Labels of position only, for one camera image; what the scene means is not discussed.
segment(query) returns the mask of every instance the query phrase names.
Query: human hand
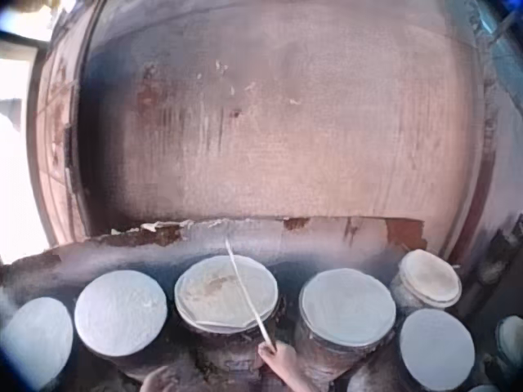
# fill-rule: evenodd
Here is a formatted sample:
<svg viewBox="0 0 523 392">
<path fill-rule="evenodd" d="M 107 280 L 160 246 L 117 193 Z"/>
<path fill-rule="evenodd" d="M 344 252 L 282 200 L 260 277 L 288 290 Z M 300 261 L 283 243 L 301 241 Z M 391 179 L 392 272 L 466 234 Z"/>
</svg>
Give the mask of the human hand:
<svg viewBox="0 0 523 392">
<path fill-rule="evenodd" d="M 258 346 L 261 359 L 294 392 L 316 392 L 317 388 L 302 373 L 297 361 L 296 350 L 291 345 L 276 341 L 276 352 L 262 342 Z"/>
<path fill-rule="evenodd" d="M 162 366 L 147 375 L 140 392 L 176 392 L 178 378 L 175 370 Z"/>
<path fill-rule="evenodd" d="M 276 352 L 265 342 L 258 346 L 258 353 L 263 362 L 269 365 L 269 368 L 284 381 L 289 376 L 300 374 L 296 350 L 281 341 L 276 341 L 275 346 Z"/>
</svg>

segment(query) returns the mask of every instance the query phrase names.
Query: finger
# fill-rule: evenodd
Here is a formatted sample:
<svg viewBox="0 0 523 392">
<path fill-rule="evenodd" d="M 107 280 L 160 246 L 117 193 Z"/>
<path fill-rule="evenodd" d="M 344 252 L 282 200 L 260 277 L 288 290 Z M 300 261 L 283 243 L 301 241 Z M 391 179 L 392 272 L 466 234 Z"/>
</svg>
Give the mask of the finger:
<svg viewBox="0 0 523 392">
<path fill-rule="evenodd" d="M 274 353 L 268 347 L 258 347 L 258 354 L 264 362 L 272 362 Z"/>
</svg>

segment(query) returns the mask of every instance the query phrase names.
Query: crepe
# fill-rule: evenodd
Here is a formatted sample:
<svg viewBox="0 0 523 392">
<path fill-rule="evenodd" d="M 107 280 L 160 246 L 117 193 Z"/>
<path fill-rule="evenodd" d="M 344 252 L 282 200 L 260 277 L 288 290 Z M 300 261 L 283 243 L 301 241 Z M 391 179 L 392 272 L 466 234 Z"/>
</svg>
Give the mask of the crepe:
<svg viewBox="0 0 523 392">
<path fill-rule="evenodd" d="M 309 328 L 339 345 L 365 346 L 390 331 L 396 304 L 388 289 L 355 269 L 317 274 L 304 288 L 302 315 Z"/>
<path fill-rule="evenodd" d="M 266 319 L 276 306 L 274 276 L 262 264 L 235 256 L 239 273 L 257 312 Z M 228 256 L 215 256 L 190 267 L 175 286 L 180 315 L 190 324 L 212 332 L 237 332 L 254 326 Z"/>
</svg>

